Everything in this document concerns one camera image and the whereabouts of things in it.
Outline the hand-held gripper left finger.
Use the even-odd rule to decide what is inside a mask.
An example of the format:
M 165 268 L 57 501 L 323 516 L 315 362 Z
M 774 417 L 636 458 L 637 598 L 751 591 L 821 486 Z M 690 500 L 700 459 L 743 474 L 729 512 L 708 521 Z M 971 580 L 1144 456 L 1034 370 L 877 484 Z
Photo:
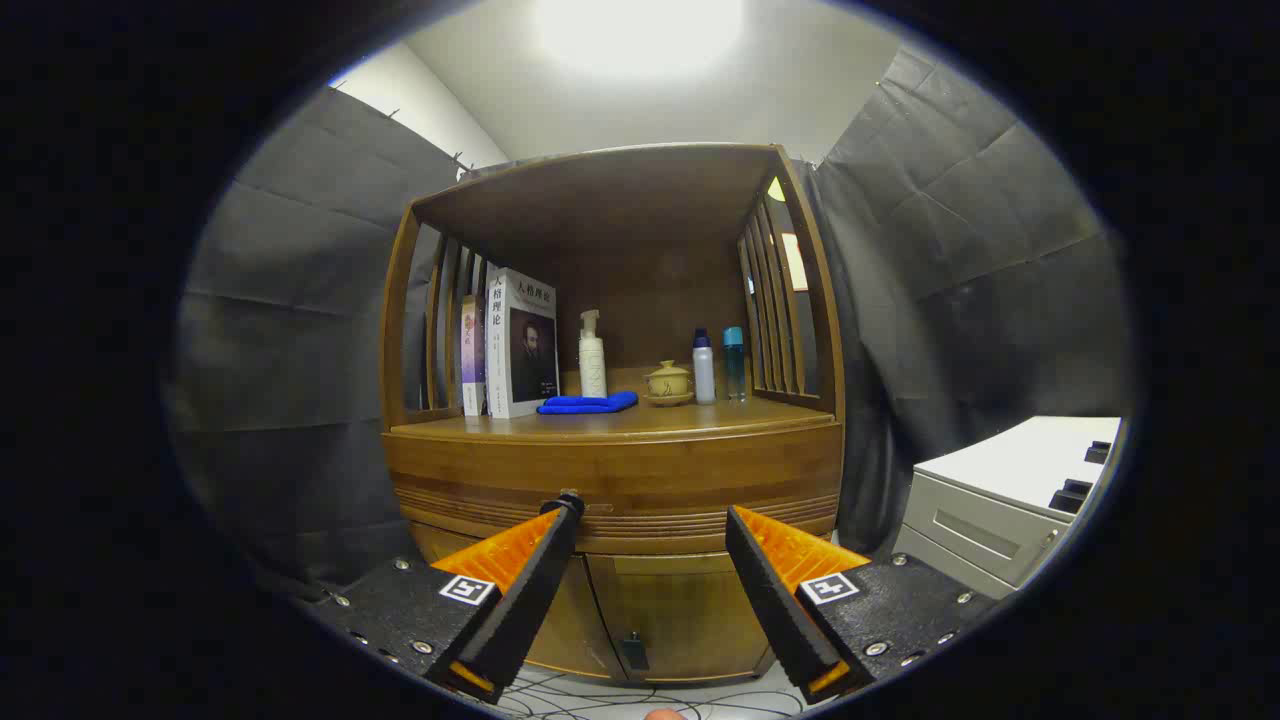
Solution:
M 321 628 L 443 691 L 495 703 L 559 591 L 585 514 L 564 492 L 539 514 L 435 561 L 394 557 L 296 607 Z

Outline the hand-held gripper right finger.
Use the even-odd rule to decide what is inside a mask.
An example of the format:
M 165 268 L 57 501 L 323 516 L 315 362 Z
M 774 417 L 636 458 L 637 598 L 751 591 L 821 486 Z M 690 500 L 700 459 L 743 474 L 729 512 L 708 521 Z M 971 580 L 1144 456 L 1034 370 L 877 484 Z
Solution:
M 997 603 L 910 553 L 876 562 L 739 505 L 726 510 L 724 546 L 776 660 L 810 705 L 901 674 Z

